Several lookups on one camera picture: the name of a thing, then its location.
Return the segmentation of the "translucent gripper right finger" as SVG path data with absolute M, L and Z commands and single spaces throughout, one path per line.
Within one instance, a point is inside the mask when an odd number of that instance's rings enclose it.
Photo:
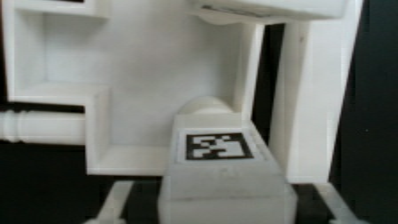
M 334 215 L 334 219 L 328 221 L 328 224 L 369 224 L 357 218 L 334 185 L 330 183 L 316 183 L 314 188 Z

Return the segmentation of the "translucent gripper left finger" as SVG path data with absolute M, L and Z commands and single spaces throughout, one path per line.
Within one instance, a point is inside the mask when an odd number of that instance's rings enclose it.
M 126 206 L 131 187 L 131 181 L 113 182 L 97 216 L 81 224 L 126 224 L 126 220 L 121 218 L 121 214 Z

